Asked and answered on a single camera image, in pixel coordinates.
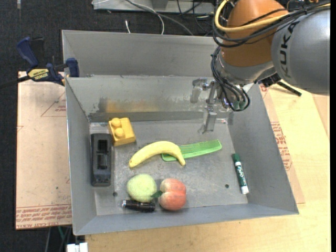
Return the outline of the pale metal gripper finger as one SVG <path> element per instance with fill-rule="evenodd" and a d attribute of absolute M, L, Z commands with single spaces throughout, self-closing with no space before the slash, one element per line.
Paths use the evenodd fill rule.
<path fill-rule="evenodd" d="M 207 78 L 198 78 L 192 81 L 193 90 L 190 97 L 190 103 L 197 103 L 202 91 L 209 88 Z"/>
<path fill-rule="evenodd" d="M 203 113 L 203 122 L 198 132 L 204 134 L 214 131 L 214 126 L 217 118 L 217 113 L 213 107 L 206 106 Z"/>

